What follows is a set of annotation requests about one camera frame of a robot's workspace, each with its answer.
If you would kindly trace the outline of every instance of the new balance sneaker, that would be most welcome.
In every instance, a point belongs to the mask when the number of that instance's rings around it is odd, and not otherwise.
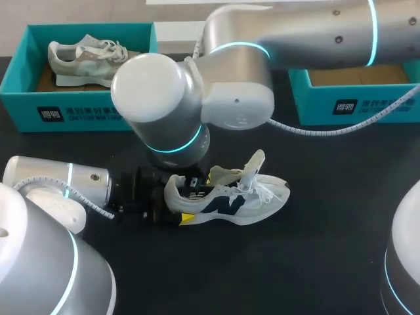
[[[56,74],[55,83],[59,87],[86,84],[111,87],[119,67],[138,54],[128,51],[118,41],[100,41],[90,35],[74,45],[53,41],[48,46],[48,61]]]
[[[181,224],[224,219],[238,225],[259,222],[279,211],[290,195],[286,181],[261,175],[265,154],[258,150],[241,169],[214,166],[209,182],[186,198],[180,195],[185,177],[172,175],[165,187],[165,202],[172,212],[191,214]]]

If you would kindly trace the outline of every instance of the shoe box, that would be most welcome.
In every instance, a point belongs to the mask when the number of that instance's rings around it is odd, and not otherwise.
[[[0,86],[0,99],[20,132],[131,130],[114,108],[109,89],[54,84],[49,43],[73,45],[86,34],[119,41],[130,51],[158,51],[153,23],[27,26]]]
[[[301,125],[355,124],[420,83],[420,61],[339,70],[290,70]],[[420,122],[420,94],[379,123]]]

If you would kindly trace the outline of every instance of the white cable wrap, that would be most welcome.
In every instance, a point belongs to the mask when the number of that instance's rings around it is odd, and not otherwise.
[[[194,52],[192,54],[192,58],[198,58],[200,56],[201,51],[201,42],[203,40],[203,36],[197,40],[196,46],[194,47]],[[368,125],[371,125],[372,123],[377,122],[378,120],[384,118],[386,115],[394,111],[397,107],[401,106],[406,100],[416,95],[418,92],[420,92],[420,84],[416,85],[414,88],[412,88],[410,91],[408,91],[405,95],[401,96],[398,100],[393,102],[391,105],[389,105],[384,110],[381,110],[378,114],[370,117],[369,119],[362,121],[361,123],[357,123],[351,127],[337,129],[337,130],[331,130],[331,131],[311,131],[311,130],[304,130],[299,128],[294,128],[288,125],[285,125],[283,123],[280,123],[278,121],[275,121],[273,119],[269,119],[267,123],[270,125],[273,125],[277,128],[283,129],[285,131],[289,131],[290,133],[296,133],[298,135],[304,135],[304,136],[315,136],[315,137],[330,137],[330,136],[338,136],[343,135],[345,133],[351,133],[353,131],[359,130],[361,128],[364,128]]]
[[[93,202],[91,202],[89,199],[87,199],[84,195],[80,194],[76,189],[74,189],[73,187],[67,185],[62,180],[59,180],[59,179],[56,179],[56,178],[52,178],[52,177],[49,177],[49,176],[32,176],[32,177],[28,177],[28,178],[26,178],[24,180],[21,180],[16,185],[14,185],[13,189],[19,190],[23,186],[25,186],[25,185],[27,185],[27,184],[29,184],[31,182],[49,182],[49,183],[51,183],[51,184],[53,184],[55,186],[64,187],[65,189],[67,189],[69,191],[70,194],[73,194],[82,203],[84,203],[85,205],[87,205],[89,208],[95,210],[96,212],[100,213],[104,217],[107,217],[109,219],[113,219],[115,217],[112,213],[110,213],[110,212],[108,212],[106,210],[103,210],[102,208],[100,208],[97,205],[95,205]]]

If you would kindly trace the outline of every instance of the shoe sole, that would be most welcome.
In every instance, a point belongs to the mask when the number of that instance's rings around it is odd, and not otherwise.
[[[273,215],[274,213],[278,212],[281,208],[285,206],[287,201],[289,200],[290,195],[287,197],[285,203],[276,210],[267,212],[263,215],[259,215],[256,217],[235,217],[233,215],[223,215],[222,213],[197,213],[194,215],[194,218],[188,219],[185,222],[182,222],[180,225],[193,225],[193,224],[201,224],[205,223],[210,220],[226,220],[230,221],[236,225],[250,225],[267,219],[269,216]]]
[[[76,77],[71,75],[56,75],[55,84],[58,87],[80,87],[82,85],[98,84],[103,87],[111,87],[112,80],[97,77]]]

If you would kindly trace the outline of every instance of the white shoelace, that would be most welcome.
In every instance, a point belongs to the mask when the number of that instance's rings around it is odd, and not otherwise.
[[[129,53],[127,48],[121,46],[119,41],[117,43],[109,40],[99,41],[100,45],[106,44],[105,48],[103,48],[102,53],[106,54],[108,51],[112,51],[113,53],[108,56],[99,56],[98,59],[107,59],[113,58],[114,62],[125,62],[129,58]]]
[[[239,192],[236,193],[237,195],[257,194],[260,198],[261,204],[270,203],[271,199],[273,198],[279,199],[281,201],[281,199],[276,196],[275,193],[258,182],[256,178],[251,181],[251,185],[249,185],[249,187],[239,183],[238,187],[235,188],[239,190]]]

